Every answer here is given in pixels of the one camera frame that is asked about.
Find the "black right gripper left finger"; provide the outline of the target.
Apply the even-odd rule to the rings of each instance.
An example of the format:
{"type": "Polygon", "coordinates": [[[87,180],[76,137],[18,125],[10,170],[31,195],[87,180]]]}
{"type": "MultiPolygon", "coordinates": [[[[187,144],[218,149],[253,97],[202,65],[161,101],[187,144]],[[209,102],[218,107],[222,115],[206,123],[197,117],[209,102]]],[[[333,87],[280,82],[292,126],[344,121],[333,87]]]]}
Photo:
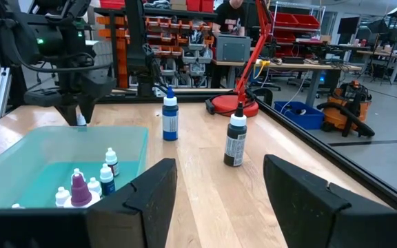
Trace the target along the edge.
{"type": "Polygon", "coordinates": [[[91,248],[165,248],[176,185],[176,160],[164,158],[89,207],[91,248]]]}

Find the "small red food colouring bottle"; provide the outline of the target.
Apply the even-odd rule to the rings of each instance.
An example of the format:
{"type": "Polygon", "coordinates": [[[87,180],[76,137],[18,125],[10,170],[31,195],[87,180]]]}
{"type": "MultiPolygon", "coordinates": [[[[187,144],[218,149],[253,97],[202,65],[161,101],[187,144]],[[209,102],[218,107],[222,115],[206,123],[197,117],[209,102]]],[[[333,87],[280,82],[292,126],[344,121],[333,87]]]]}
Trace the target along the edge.
{"type": "Polygon", "coordinates": [[[120,174],[118,158],[116,152],[111,147],[109,147],[105,153],[105,163],[112,169],[114,176],[118,176],[120,174]]]}

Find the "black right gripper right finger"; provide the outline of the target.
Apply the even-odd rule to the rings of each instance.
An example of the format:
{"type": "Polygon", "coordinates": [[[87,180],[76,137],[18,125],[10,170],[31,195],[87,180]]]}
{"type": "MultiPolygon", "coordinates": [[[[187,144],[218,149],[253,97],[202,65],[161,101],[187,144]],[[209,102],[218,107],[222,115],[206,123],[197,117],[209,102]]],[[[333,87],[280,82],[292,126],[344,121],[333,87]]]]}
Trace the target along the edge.
{"type": "Polygon", "coordinates": [[[289,248],[375,248],[395,214],[275,155],[264,157],[263,176],[289,248]]]}

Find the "orange shop vacuum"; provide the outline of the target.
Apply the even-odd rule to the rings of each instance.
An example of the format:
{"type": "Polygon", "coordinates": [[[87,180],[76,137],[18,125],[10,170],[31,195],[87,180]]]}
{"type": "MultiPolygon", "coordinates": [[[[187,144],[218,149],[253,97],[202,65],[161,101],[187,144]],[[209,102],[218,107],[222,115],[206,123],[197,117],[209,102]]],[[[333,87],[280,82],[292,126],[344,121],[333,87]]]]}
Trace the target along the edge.
{"type": "Polygon", "coordinates": [[[355,131],[359,137],[373,137],[375,131],[366,124],[371,100],[368,89],[357,80],[341,84],[325,103],[316,106],[324,114],[322,131],[340,130],[343,137],[355,131]]]}

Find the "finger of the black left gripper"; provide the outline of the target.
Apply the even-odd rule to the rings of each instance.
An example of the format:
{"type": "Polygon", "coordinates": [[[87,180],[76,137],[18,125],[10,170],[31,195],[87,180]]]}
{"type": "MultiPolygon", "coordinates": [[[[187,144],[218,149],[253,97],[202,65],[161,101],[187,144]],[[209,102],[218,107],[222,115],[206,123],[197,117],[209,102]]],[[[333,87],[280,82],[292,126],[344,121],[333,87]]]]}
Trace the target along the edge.
{"type": "Polygon", "coordinates": [[[77,126],[77,105],[55,106],[69,126],[77,126]]]}
{"type": "Polygon", "coordinates": [[[78,96],[79,109],[86,123],[91,123],[96,99],[91,96],[78,96]]]}

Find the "grey metal box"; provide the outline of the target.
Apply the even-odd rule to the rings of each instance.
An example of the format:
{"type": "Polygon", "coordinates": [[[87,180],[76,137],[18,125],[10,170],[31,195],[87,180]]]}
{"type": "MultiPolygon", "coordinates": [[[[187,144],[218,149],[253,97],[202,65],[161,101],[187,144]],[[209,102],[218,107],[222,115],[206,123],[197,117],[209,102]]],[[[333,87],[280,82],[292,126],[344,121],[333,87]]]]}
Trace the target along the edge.
{"type": "Polygon", "coordinates": [[[219,34],[216,38],[217,61],[247,62],[250,58],[251,39],[232,34],[219,34]]]}

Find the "large black-capped colouring bottle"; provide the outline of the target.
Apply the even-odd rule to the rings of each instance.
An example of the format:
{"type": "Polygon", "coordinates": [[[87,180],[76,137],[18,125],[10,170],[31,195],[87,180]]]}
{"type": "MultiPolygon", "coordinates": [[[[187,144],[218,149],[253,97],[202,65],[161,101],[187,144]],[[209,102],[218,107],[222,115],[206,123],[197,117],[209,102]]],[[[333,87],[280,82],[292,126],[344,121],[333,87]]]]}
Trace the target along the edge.
{"type": "Polygon", "coordinates": [[[230,116],[223,162],[230,167],[243,163],[245,139],[247,136],[247,117],[243,113],[243,103],[239,102],[235,113],[230,116]]]}

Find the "large blue-capped colouring bottle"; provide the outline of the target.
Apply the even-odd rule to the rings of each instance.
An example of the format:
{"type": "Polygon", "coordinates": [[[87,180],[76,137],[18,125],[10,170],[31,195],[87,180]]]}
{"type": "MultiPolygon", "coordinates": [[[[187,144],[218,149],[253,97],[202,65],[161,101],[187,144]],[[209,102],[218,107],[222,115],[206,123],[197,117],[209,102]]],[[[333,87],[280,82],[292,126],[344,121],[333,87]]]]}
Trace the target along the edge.
{"type": "Polygon", "coordinates": [[[179,107],[177,97],[171,87],[167,89],[167,95],[163,98],[162,107],[162,130],[165,141],[175,141],[178,139],[179,129],[179,107]]]}

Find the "person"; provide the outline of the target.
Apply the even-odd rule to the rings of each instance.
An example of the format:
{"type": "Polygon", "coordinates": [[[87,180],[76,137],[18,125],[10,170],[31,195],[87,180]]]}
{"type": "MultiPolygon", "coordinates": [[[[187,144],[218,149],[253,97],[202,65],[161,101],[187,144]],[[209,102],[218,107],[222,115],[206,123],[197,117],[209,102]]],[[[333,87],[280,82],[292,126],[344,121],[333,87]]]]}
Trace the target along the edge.
{"type": "Polygon", "coordinates": [[[217,16],[212,26],[214,36],[219,34],[245,36],[245,11],[242,5],[243,0],[228,0],[216,9],[217,16]]]}

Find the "black monitor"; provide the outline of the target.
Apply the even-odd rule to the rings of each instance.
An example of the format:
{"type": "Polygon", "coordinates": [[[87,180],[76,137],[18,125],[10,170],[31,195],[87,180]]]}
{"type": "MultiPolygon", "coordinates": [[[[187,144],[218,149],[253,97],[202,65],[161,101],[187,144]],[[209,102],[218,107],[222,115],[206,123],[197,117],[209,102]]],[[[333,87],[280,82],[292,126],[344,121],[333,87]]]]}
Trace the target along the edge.
{"type": "Polygon", "coordinates": [[[360,18],[359,17],[347,17],[340,20],[338,27],[338,34],[354,34],[358,27],[360,18]]]}

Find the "translucent green plastic bin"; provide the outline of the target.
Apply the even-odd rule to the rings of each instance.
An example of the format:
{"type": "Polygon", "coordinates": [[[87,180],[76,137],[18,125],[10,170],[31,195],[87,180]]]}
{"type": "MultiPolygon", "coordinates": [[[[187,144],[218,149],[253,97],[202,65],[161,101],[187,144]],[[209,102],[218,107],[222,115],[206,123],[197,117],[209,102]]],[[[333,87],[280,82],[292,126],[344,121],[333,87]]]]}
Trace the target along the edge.
{"type": "Polygon", "coordinates": [[[54,208],[59,187],[69,190],[79,169],[86,181],[100,178],[114,152],[116,188],[145,170],[148,129],[139,126],[47,126],[29,132],[0,155],[0,209],[54,208]]]}

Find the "small blue food colouring bottle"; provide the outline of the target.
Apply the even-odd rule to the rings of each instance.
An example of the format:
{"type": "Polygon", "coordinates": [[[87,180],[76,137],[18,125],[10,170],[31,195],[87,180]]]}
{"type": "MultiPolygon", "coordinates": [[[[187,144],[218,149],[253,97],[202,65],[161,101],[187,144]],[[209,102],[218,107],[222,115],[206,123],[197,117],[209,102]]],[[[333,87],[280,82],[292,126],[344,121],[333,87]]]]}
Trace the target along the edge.
{"type": "Polygon", "coordinates": [[[102,168],[100,169],[99,180],[101,183],[101,190],[103,196],[109,196],[114,193],[115,183],[114,183],[114,174],[112,169],[108,166],[108,164],[104,163],[102,168]]]}

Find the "wooden workbench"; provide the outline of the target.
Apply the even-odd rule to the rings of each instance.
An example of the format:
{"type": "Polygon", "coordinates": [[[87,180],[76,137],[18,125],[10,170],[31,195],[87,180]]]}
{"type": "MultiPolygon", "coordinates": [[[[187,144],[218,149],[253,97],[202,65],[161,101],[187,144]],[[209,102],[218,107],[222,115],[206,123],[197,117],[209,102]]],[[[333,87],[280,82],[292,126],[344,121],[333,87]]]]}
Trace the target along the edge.
{"type": "Polygon", "coordinates": [[[307,93],[306,104],[313,106],[316,98],[318,86],[320,84],[320,76],[323,70],[340,70],[348,72],[361,71],[361,67],[355,65],[320,65],[319,63],[304,63],[304,64],[291,64],[291,63],[270,63],[267,68],[274,70],[291,70],[291,71],[308,71],[312,72],[312,79],[307,93]]]}

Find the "blue storage bin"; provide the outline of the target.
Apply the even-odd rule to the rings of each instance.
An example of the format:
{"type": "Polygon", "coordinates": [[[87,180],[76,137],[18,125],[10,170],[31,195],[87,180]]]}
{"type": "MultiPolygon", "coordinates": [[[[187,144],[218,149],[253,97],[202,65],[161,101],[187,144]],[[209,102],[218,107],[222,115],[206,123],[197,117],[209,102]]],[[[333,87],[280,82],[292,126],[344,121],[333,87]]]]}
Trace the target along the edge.
{"type": "Polygon", "coordinates": [[[306,130],[319,130],[324,114],[298,101],[275,101],[274,109],[306,130]]]}

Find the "large purple-capped colouring bottle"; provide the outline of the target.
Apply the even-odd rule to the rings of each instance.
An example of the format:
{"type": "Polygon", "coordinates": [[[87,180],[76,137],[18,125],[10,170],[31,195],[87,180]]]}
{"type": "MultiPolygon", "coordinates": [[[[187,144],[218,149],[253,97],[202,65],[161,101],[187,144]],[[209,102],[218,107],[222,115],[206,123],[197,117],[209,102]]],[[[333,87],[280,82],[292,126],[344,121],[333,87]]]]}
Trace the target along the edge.
{"type": "Polygon", "coordinates": [[[99,202],[101,197],[98,193],[90,191],[88,184],[84,181],[82,175],[75,174],[72,176],[71,194],[64,202],[64,208],[87,208],[99,202]]]}

